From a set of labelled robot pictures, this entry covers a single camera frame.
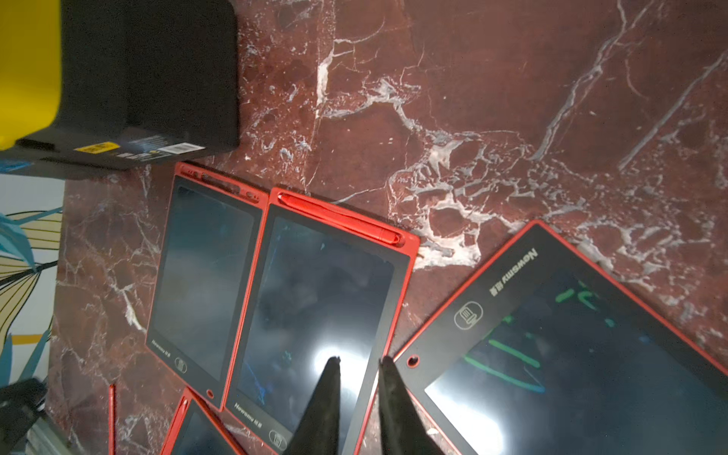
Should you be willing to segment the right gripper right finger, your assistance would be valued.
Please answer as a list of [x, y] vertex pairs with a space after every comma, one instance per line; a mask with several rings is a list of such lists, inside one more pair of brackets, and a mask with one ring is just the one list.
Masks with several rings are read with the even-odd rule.
[[384, 356], [379, 362], [377, 393], [383, 454], [444, 454], [428, 436], [407, 387], [389, 356]]

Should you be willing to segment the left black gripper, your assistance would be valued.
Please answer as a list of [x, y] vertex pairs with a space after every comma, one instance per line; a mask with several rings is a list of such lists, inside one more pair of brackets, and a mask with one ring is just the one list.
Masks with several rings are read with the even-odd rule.
[[1, 388], [1, 453], [11, 454], [41, 415], [47, 385], [37, 378]]

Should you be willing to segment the red stylus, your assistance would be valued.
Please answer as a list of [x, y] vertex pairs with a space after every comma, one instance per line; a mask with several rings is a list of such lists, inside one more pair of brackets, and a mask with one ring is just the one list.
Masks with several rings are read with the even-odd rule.
[[305, 212], [315, 218], [330, 223], [332, 226], [337, 226], [341, 229], [349, 229], [349, 231], [383, 244], [399, 246], [402, 243], [402, 236], [397, 232], [385, 229], [384, 227], [379, 227], [379, 225], [359, 219], [356, 216], [324, 207], [321, 204], [308, 201], [302, 197], [284, 195], [281, 193], [279, 195], [279, 200], [282, 204], [289, 208]]
[[110, 384], [108, 388], [108, 454], [117, 454], [117, 387]]

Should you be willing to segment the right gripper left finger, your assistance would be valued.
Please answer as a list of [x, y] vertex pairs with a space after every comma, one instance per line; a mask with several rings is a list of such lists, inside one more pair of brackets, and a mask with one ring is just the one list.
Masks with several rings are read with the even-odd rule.
[[340, 358], [332, 356], [284, 454], [337, 455], [339, 453]]

